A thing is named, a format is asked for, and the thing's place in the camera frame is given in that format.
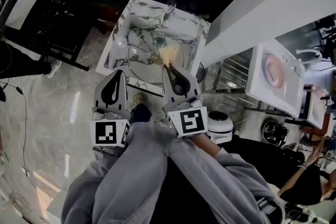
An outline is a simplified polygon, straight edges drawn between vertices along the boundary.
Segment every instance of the woman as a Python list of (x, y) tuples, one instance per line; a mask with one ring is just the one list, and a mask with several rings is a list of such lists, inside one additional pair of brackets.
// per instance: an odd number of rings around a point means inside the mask
[(270, 144), (239, 138), (221, 145), (229, 153), (239, 154), (253, 164), (266, 182), (280, 188), (281, 199), (300, 205), (314, 205), (336, 197), (336, 170), (321, 172), (315, 165), (321, 142), (305, 161), (301, 152), (282, 150)]
[[(128, 147), (94, 148), (97, 159), (69, 188), (62, 223), (282, 222), (281, 204), (251, 164), (205, 135), (177, 139), (149, 123), (143, 96), (135, 103)], [(259, 209), (261, 199), (275, 210)]]

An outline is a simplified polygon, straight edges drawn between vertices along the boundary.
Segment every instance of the white marble countertop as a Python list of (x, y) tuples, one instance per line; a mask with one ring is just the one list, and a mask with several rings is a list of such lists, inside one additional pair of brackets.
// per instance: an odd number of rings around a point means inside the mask
[[(167, 45), (178, 44), (182, 48), (183, 67), (196, 75), (210, 23), (193, 14), (175, 9), (168, 22), (162, 25), (160, 18), (166, 7), (165, 4), (153, 0), (130, 0), (111, 33), (96, 72), (107, 76), (114, 69), (121, 69), (128, 77), (129, 86), (164, 96), (163, 86), (155, 84), (162, 82), (160, 78), (162, 66), (156, 65), (146, 56), (149, 55), (146, 52), (147, 48), (153, 48), (153, 39), (162, 37)], [(114, 45), (113, 42), (117, 37), (127, 39), (128, 44), (125, 48), (120, 49)], [(131, 48), (136, 49), (136, 54), (129, 57), (131, 45)]]

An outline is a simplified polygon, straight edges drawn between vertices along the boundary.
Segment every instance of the tiled floor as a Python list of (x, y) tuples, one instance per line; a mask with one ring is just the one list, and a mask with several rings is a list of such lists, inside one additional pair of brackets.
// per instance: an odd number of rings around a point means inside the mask
[[(306, 30), (282, 36), (280, 42), (293, 51), (296, 46), (311, 46), (302, 41)], [(89, 65), (89, 72), (82, 71), (67, 64), (63, 64), (51, 79), (41, 76), (14, 78), (10, 83), (19, 86), (27, 98), (27, 142), (26, 167), (31, 181), (38, 188), (32, 186), (22, 172), (23, 142), (24, 142), (24, 98), (14, 89), (7, 87), (5, 92), (7, 102), (0, 104), (0, 127), (4, 150), (10, 164), (6, 167), (5, 178), (12, 189), (17, 193), (15, 198), (19, 206), (24, 208), (24, 215), (32, 223), (43, 223), (45, 208), (61, 188), (67, 188), (71, 180), (79, 175), (92, 159), (91, 139), (88, 122), (92, 118), (93, 93), (95, 87), (104, 78), (95, 72), (95, 67), (104, 49), (109, 35), (101, 35), (93, 29), (81, 51), (78, 61)], [(211, 88), (217, 68), (212, 66), (203, 82), (203, 88)], [(129, 97), (135, 93), (128, 89)], [(75, 97), (79, 97), (76, 108)], [(162, 112), (163, 98), (150, 96), (153, 120), (164, 118)], [(232, 98), (224, 95), (204, 95), (204, 104), (210, 110), (226, 112), (234, 121), (245, 118), (238, 125), (242, 137), (261, 140), (260, 125), (266, 117), (263, 113), (249, 112), (244, 115), (244, 106)], [(295, 125), (290, 128), (288, 143), (297, 142), (300, 131)], [(65, 177), (65, 155), (69, 159), (69, 178)]]

